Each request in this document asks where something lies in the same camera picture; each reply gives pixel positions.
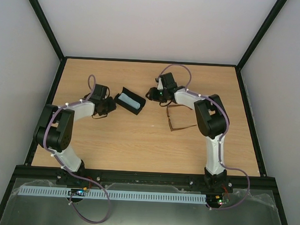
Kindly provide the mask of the brown translucent sunglasses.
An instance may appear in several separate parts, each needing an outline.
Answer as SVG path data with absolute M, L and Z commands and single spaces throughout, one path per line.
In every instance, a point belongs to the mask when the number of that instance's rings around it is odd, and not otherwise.
M 185 105 L 171 105 L 166 107 L 166 116 L 170 131 L 181 131 L 197 126 L 192 115 L 194 111 Z

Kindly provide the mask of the black sunglasses case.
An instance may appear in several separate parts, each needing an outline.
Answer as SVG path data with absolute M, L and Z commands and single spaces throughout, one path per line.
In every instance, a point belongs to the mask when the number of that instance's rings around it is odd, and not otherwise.
M 114 101 L 134 115 L 138 115 L 146 103 L 146 100 L 143 97 L 135 94 L 125 87 L 123 87 L 121 93 L 118 93 L 115 96 Z

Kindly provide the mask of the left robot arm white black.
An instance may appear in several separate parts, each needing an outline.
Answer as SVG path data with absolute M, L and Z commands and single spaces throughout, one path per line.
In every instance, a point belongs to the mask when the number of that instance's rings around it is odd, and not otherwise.
M 105 118 L 116 109 L 109 87 L 95 84 L 84 98 L 61 106 L 46 105 L 35 128 L 34 140 L 60 164 L 60 168 L 77 178 L 84 178 L 85 163 L 72 145 L 74 122 L 84 117 Z

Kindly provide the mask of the light blue cleaning cloth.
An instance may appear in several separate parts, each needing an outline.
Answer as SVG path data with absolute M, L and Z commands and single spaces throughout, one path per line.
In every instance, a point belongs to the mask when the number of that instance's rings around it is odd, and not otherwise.
M 134 109 L 140 109 L 140 103 L 129 97 L 127 94 L 121 93 L 118 97 L 119 100 L 133 107 Z

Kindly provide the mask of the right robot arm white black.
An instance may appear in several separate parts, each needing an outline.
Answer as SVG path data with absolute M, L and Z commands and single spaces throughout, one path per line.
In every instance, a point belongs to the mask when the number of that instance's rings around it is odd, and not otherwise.
M 149 89 L 147 99 L 159 103 L 172 102 L 195 111 L 198 129 L 206 137 L 204 184 L 211 191 L 217 190 L 227 176 L 223 166 L 223 144 L 230 125 L 220 97 L 204 96 L 178 86 L 172 73 L 161 75 L 155 81 L 158 86 Z

